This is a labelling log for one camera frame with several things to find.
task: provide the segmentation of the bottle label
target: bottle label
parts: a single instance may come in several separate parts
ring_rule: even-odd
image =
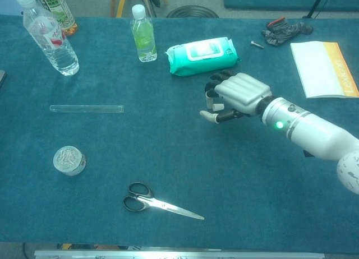
[[[42,22],[55,22],[55,20],[47,17],[41,16],[42,19],[39,19]],[[56,27],[51,32],[48,31],[47,25],[45,24],[39,33],[32,33],[30,32],[31,36],[34,38],[36,43],[42,49],[58,49],[63,44],[64,40],[66,39],[65,34],[61,30],[60,26],[55,22]]]
[[[74,25],[75,19],[65,0],[40,0],[45,9],[52,12],[61,29],[69,29]]]

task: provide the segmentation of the scissor blade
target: scissor blade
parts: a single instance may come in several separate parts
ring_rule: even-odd
[[[168,210],[170,212],[177,213],[177,214],[180,214],[180,215],[183,215],[183,216],[204,220],[204,217],[202,217],[202,216],[200,216],[198,214],[195,214],[195,213],[193,213],[193,212],[191,212],[189,210],[185,210],[185,209],[183,209],[181,207],[177,207],[175,205],[160,201],[160,200],[158,200],[156,198],[145,198],[145,197],[139,196],[137,199],[141,199],[141,201],[142,201],[142,199],[146,199],[146,202],[151,207],[158,207],[160,209]]]
[[[204,217],[202,217],[202,216],[200,216],[198,214],[195,214],[192,211],[185,210],[185,209],[183,209],[181,207],[177,207],[175,205],[171,205],[171,204],[168,204],[168,203],[165,203],[165,210],[168,210],[170,212],[177,213],[177,214],[180,214],[180,215],[183,215],[183,216],[204,220]]]

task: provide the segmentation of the robotic hand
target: robotic hand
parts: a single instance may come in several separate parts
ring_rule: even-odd
[[[221,123],[244,115],[259,115],[263,124],[279,131],[307,154],[339,161],[340,181],[359,195],[359,139],[284,98],[275,98],[268,85],[247,74],[223,71],[211,79],[205,88],[207,108],[212,108],[216,97],[234,108],[223,113],[202,110],[200,114],[206,120]]]

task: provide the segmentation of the teal tablecloth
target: teal tablecloth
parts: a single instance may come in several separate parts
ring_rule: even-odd
[[[78,18],[69,38],[80,60],[55,71],[20,17],[0,16],[0,241],[97,243],[266,251],[358,253],[359,196],[336,163],[302,150],[257,117],[203,120],[212,73],[171,76],[163,52],[227,36],[243,62],[233,70],[358,136],[358,100],[305,99],[289,44],[264,50],[265,20],[155,19],[158,59],[140,63],[129,19]],[[359,20],[315,20],[310,36],[337,41],[359,77]],[[121,104],[124,114],[56,114],[52,104]],[[87,157],[75,177],[52,159],[73,145]],[[205,217],[122,206],[131,182]]]

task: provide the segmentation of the metal frame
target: metal frame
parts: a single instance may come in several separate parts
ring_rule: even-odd
[[[315,12],[315,10],[316,10],[317,6],[319,5],[320,1],[321,1],[321,0],[316,0],[316,1],[314,2],[314,5],[313,5],[312,9],[311,9],[310,12],[308,13],[308,15],[303,16],[303,19],[310,19],[310,18],[312,18],[312,15],[313,15],[313,13]]]
[[[224,251],[35,251],[36,259],[324,259],[322,253]]]

